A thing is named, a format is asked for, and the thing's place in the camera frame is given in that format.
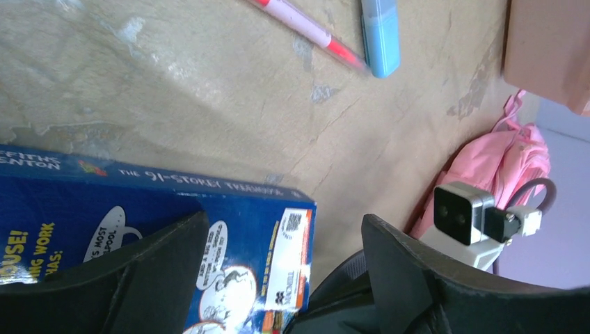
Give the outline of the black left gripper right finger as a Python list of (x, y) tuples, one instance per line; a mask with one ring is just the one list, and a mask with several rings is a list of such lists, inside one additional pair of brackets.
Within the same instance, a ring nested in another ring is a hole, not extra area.
[(470, 267), (375, 214), (361, 225), (383, 333), (588, 333), (589, 289), (555, 289)]

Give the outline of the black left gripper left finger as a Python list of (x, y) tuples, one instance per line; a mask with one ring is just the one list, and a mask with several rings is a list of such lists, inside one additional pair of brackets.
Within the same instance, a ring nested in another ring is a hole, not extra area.
[(1, 287), (2, 333), (181, 333), (209, 221), (199, 212), (35, 284)]

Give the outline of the blue orange picture book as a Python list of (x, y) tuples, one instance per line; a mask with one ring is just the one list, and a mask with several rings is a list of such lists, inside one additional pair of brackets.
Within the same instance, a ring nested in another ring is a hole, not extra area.
[(281, 333), (308, 306), (296, 189), (1, 146), (2, 333)]

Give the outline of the pink student backpack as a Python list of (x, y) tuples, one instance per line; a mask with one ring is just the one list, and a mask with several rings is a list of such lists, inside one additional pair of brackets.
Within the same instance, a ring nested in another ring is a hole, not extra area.
[(462, 182), (491, 193), (499, 209), (526, 205), (529, 198), (546, 190), (539, 211), (546, 213), (557, 198), (550, 180), (548, 146), (533, 123), (518, 122), (525, 90), (510, 96), (504, 115), (492, 130), (467, 143), (442, 171), (437, 185)]

